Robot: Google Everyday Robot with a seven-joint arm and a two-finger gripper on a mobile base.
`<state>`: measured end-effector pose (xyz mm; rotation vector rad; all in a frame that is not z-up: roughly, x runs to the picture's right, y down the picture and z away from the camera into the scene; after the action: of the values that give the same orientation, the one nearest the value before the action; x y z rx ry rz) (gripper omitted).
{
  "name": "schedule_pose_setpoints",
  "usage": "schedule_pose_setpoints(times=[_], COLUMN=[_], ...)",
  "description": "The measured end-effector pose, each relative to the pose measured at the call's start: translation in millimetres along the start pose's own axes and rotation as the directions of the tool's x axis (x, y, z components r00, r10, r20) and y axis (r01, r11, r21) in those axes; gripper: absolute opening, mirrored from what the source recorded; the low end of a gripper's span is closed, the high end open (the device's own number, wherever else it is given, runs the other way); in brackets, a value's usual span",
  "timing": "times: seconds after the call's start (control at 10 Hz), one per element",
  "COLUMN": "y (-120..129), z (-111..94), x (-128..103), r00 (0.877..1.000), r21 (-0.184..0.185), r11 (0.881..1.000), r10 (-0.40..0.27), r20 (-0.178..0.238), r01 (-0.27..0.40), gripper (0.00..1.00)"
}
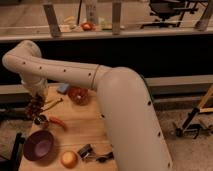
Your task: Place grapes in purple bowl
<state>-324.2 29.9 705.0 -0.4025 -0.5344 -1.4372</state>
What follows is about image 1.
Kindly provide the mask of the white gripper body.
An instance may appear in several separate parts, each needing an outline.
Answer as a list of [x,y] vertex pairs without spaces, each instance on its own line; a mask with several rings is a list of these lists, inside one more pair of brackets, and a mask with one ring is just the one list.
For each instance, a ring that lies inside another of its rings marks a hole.
[[48,85],[46,79],[41,79],[37,83],[27,83],[22,81],[22,85],[25,89],[28,90],[29,94],[32,97],[39,95],[40,97],[45,99],[48,94]]

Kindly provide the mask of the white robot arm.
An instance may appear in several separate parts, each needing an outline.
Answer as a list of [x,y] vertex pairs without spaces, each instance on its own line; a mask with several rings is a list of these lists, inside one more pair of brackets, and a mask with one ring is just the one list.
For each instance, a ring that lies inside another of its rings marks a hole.
[[48,80],[97,92],[118,171],[172,171],[172,158],[146,81],[126,67],[48,60],[24,40],[2,57],[31,95],[46,94]]

